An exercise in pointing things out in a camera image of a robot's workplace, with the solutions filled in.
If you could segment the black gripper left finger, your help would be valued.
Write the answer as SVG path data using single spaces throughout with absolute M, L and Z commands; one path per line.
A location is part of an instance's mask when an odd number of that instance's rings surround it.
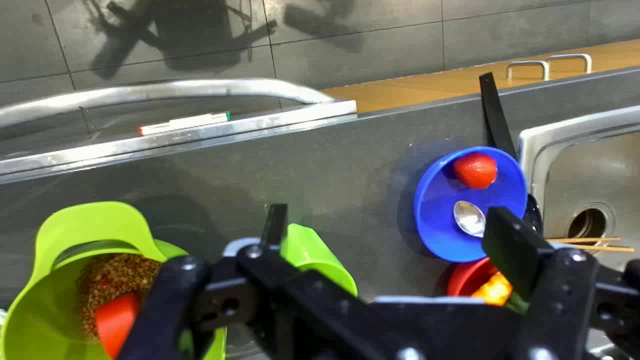
M 287 233 L 287 205 L 269 203 L 265 221 L 261 227 L 260 244 L 267 250 L 278 250 L 285 233 Z

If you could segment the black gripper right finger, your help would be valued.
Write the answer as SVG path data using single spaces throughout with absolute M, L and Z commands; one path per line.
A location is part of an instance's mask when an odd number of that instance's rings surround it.
M 553 254 L 530 223 L 503 205 L 487 210 L 482 248 L 523 300 L 531 298 L 543 260 Z

